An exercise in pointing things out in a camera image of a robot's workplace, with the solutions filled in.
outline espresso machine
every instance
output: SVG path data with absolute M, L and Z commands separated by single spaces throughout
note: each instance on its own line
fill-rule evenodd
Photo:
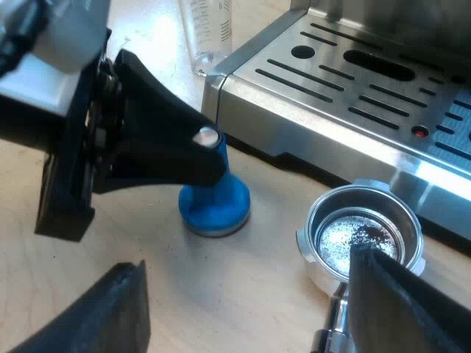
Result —
M 385 182 L 471 240 L 470 15 L 465 0 L 293 0 L 208 75 L 202 112 L 271 157 Z

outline white robot part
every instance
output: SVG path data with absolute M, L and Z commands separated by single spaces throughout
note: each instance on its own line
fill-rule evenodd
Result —
M 10 18 L 29 0 L 0 0 L 0 41 Z M 47 0 L 48 24 L 32 53 L 0 79 L 0 94 L 65 116 L 80 71 L 106 41 L 110 0 Z

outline portafilter handle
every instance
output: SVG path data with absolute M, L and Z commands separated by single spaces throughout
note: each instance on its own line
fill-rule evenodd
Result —
M 348 284 L 340 283 L 330 299 L 324 329 L 314 335 L 311 353 L 356 353 L 348 331 Z

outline wooden countertop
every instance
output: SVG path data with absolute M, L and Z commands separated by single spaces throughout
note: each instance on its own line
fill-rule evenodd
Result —
M 234 49 L 288 9 L 289 0 L 233 2 Z M 135 52 L 170 90 L 199 109 L 203 79 L 191 73 L 178 2 L 113 0 L 109 56 Z M 252 215 L 223 239 L 192 235 L 177 209 L 179 186 L 93 197 L 81 243 L 33 234 L 43 155 L 0 141 L 0 351 L 60 314 L 117 262 L 145 259 L 149 352 L 307 352 L 327 310 L 307 278 L 294 232 L 328 187 L 229 148 L 249 186 Z M 425 239 L 423 278 L 471 307 L 471 260 Z

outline slot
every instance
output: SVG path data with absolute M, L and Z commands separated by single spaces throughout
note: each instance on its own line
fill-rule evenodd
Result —
M 466 158 L 467 160 L 471 160 L 471 154 L 469 154 L 469 153 L 467 153 L 467 152 L 465 152 L 465 151 L 462 151 L 462 150 L 460 150 L 460 149 L 456 149 L 455 147 L 446 145 L 446 144 L 441 143 L 441 142 L 435 142 L 435 146 L 437 146 L 437 147 L 440 148 L 440 149 L 444 149 L 445 151 L 454 153 L 454 154 L 456 154 L 457 156 Z
M 445 70 L 443 69 L 443 67 L 441 67 L 441 66 L 438 66 L 438 65 L 433 64 L 433 63 L 428 63 L 428 62 L 426 62 L 426 61 L 423 61 L 423 60 L 421 60 L 421 59 L 416 59 L 416 58 L 414 58 L 414 57 L 409 57 L 408 55 L 405 55 L 405 54 L 399 54 L 399 57 L 400 57 L 401 59 L 407 60 L 407 61 L 409 61 L 409 62 L 411 62 L 411 63 L 416 63 L 416 64 L 419 64 L 419 65 L 425 66 L 425 67 L 427 67 L 427 68 L 431 68 L 431 69 L 434 70 L 434 71 L 440 71 L 440 72 L 445 71 Z
M 436 93 L 433 92 L 432 90 L 428 90 L 427 88 L 421 87 L 419 88 L 419 91 L 425 94 L 428 94 L 429 96 L 436 96 Z
M 456 115 L 456 114 L 453 114 L 453 113 L 445 113 L 445 115 L 448 117 L 448 118 L 452 118 L 452 119 L 455 119 L 455 120 L 458 120 L 458 121 L 463 121 L 463 117 L 459 116 L 459 115 Z
M 443 85 L 443 84 L 444 84 L 444 82 L 443 82 L 442 80 L 436 79 L 435 77 L 429 77 L 428 79 L 429 79 L 429 81 L 438 83 L 439 85 Z
M 355 108 L 355 107 L 350 107 L 348 108 L 348 110 L 352 113 L 355 113 L 355 114 L 358 114 L 359 116 L 363 116 L 364 118 L 367 118 L 371 121 L 374 121 L 376 123 L 379 123 L 381 125 L 384 125 L 384 126 L 387 126 L 387 127 L 390 127 L 391 129 L 394 129 L 394 130 L 398 130 L 399 129 L 399 125 L 396 125 L 395 123 L 392 123 L 391 121 L 389 120 L 386 120 L 386 119 L 383 119 L 383 118 L 380 118 L 379 116 L 376 116 L 376 115 L 373 115 L 373 114 L 370 114 L 370 113 L 367 113 L 363 110 L 360 110 L 358 108 Z
M 393 107 L 389 104 L 383 103 L 381 101 L 378 101 L 378 100 L 373 99 L 373 98 L 368 97 L 368 96 L 360 96 L 360 100 L 366 101 L 366 102 L 368 102 L 370 104 L 373 104 L 377 107 L 389 110 L 390 112 L 393 112 L 393 113 L 396 113 L 396 114 L 399 114 L 399 115 L 402 115 L 402 116 L 409 116 L 409 113 L 405 112 L 404 110 Z
M 349 63 L 398 81 L 411 81 L 415 78 L 415 73 L 410 68 L 359 50 L 346 51 L 344 59 Z
M 330 28 L 327 28 L 327 27 L 324 27 L 324 26 L 320 26 L 318 24 L 311 24 L 311 26 L 315 27 L 317 29 L 321 29 L 323 31 L 332 33 L 333 35 L 338 35 L 339 37 L 343 37 L 343 38 L 346 38 L 346 39 L 353 40 L 354 42 L 361 43 L 365 46 L 369 46 L 370 48 L 374 48 L 374 49 L 377 49 L 377 50 L 383 50 L 383 48 L 381 46 L 378 46 L 378 45 L 370 43 L 370 42 L 366 42 L 365 40 L 362 40 L 362 39 L 355 38 L 351 35 L 346 35 L 345 33 L 338 32 L 334 29 L 330 29 Z
M 471 109 L 471 104 L 468 104 L 468 103 L 464 103 L 463 101 L 458 101 L 458 100 L 454 100 L 453 103 L 455 103 L 456 105 L 459 105 L 460 107 L 463 107 L 463 108 L 466 108 L 466 109 Z
M 317 92 L 314 92 L 313 90 L 308 90 L 307 88 L 304 88 L 302 86 L 299 86 L 299 85 L 296 85 L 295 83 L 293 82 L 289 82 L 288 80 L 285 80 L 285 79 L 282 79 L 281 77 L 278 77 L 278 76 L 275 76 L 269 72 L 266 72 L 264 70 L 261 70 L 261 69 L 256 69 L 255 72 L 257 74 L 260 74 L 260 75 L 263 75 L 265 77 L 268 77 L 269 79 L 273 79 L 274 81 L 276 82 L 279 82 L 283 85 L 286 85 L 288 87 L 291 87 L 291 88 L 294 88 L 295 90 L 298 90 L 300 92 L 303 92 L 303 93 L 306 93 L 308 94 L 309 96 L 313 96 L 315 98 L 318 98 L 318 99 L 321 99 L 322 101 L 326 101 L 327 103 L 332 103 L 333 102 L 333 99 L 332 98 L 329 98 L 327 96 L 324 96 L 323 94 L 321 93 L 317 93 Z
M 330 72 L 331 74 L 339 75 L 340 77 L 343 77 L 344 79 L 349 79 L 350 81 L 355 80 L 355 77 L 353 77 L 352 75 L 336 70 L 335 68 L 329 68 L 328 66 L 325 66 L 325 65 L 319 65 L 319 67 L 322 70 L 326 70 L 327 72 Z
M 321 85 L 325 85 L 327 87 L 333 88 L 334 90 L 338 90 L 340 92 L 344 91 L 345 89 L 342 86 L 335 85 L 331 82 L 325 81 L 324 79 L 320 79 L 319 77 L 312 76 L 310 74 L 307 74 L 305 72 L 302 72 L 300 70 L 297 70 L 296 68 L 292 68 L 291 66 L 287 66 L 285 64 L 279 63 L 278 61 L 268 59 L 268 63 L 277 66 L 278 68 L 282 68 L 284 70 L 290 71 L 293 74 L 300 75 L 302 77 L 305 77 L 306 79 L 310 79 L 312 81 L 318 82 Z
M 456 83 L 457 85 L 464 85 L 466 83 L 466 79 L 460 75 L 451 76 L 450 81 Z
M 443 126 L 443 125 L 437 125 L 436 128 L 440 131 L 446 132 L 447 134 L 453 135 L 455 133 L 455 130 L 450 129 L 449 127 Z
M 369 87 L 372 88 L 373 90 L 377 90 L 379 92 L 389 94 L 390 96 L 393 96 L 393 97 L 398 98 L 398 99 L 402 99 L 403 101 L 415 104 L 419 107 L 422 107 L 422 108 L 427 107 L 427 105 L 425 103 L 422 103 L 421 101 L 416 101 L 415 99 L 409 98 L 407 96 L 403 96 L 402 94 L 400 94 L 398 92 L 394 92 L 393 90 L 388 90 L 387 88 L 384 88 L 384 87 L 381 87 L 381 86 L 378 86 L 378 85 L 374 85 L 374 84 L 370 85 Z
M 314 39 L 314 40 L 318 40 L 319 42 L 326 43 L 330 46 L 336 46 L 337 45 L 337 43 L 335 43 L 335 42 L 332 42 L 332 41 L 324 39 L 324 38 L 317 37 L 316 35 L 311 35 L 307 32 L 301 32 L 301 34 L 308 37 L 308 38 L 310 38 L 310 39 Z

